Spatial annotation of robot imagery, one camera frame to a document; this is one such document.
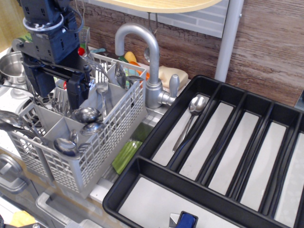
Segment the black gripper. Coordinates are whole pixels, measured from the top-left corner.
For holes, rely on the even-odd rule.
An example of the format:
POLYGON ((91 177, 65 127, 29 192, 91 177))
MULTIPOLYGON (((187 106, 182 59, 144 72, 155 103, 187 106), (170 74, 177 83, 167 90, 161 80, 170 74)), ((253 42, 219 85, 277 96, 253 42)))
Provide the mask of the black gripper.
POLYGON ((13 47, 23 56, 23 66, 34 90, 46 97, 54 88, 54 76, 67 81, 66 90, 71 109, 75 110, 88 99, 89 72, 86 62, 79 56, 78 33, 65 29, 46 33, 30 33, 31 41, 13 40, 13 47))

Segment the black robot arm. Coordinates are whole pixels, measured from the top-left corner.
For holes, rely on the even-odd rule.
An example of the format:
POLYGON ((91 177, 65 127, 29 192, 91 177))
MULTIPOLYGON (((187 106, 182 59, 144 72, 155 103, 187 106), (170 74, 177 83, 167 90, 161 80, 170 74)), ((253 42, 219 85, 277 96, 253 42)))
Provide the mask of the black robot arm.
POLYGON ((77 12, 68 0, 21 0, 23 25, 32 41, 14 40, 23 57, 26 76, 41 97, 55 88, 55 78, 66 81, 68 101, 78 109, 88 99, 91 67, 78 54, 77 12))

